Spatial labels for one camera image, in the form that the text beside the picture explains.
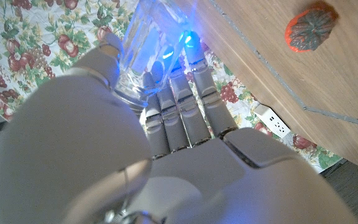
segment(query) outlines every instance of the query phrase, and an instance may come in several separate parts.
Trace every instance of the clear glass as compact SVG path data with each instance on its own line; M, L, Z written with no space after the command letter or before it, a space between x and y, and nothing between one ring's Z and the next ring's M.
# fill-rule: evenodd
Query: clear glass
M125 33L115 94L133 105L147 106L147 98L167 84L188 30L187 17L172 0L140 0ZM143 84L143 76L155 61L162 63L164 74L151 88Z

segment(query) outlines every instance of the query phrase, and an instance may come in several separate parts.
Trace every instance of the outlet socket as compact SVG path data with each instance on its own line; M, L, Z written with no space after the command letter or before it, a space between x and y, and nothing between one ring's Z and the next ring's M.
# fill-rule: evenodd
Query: outlet socket
M259 105L255 108L254 113L280 138L284 138L290 132L290 129L284 121L268 106Z

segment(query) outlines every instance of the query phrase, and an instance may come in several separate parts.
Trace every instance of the floral tablecloth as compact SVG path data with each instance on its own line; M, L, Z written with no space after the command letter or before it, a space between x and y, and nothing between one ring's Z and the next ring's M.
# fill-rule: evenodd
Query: floral tablecloth
M0 115L6 120L38 86L65 70L107 32L123 37L136 0L0 0ZM340 157L290 133L280 139L254 114L259 104L211 49L206 58L222 99L240 128L253 127L286 144L321 172ZM185 54L183 71L196 93Z

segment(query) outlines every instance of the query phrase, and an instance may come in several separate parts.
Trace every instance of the decorative pumpkin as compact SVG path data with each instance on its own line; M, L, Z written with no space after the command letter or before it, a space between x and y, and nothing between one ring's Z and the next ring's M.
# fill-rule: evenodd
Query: decorative pumpkin
M329 37L334 25L335 14L332 11L312 8L297 15L285 29L285 41L294 52L308 52Z

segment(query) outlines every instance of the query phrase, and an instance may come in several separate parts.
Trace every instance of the blue led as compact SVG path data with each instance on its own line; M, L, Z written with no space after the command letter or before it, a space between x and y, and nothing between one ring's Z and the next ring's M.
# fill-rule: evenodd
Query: blue led
M190 40L191 40L191 36L187 36L186 40L185 40L185 43L187 44Z
M173 51L169 52L169 53L166 54L166 55L163 55L162 58L163 58L163 59L166 59L166 58L171 57L172 55L173 55Z
M185 32L184 32L184 31L180 34L180 37L179 37L179 42L180 42L180 41L181 41L181 39L183 38L183 34L185 34Z

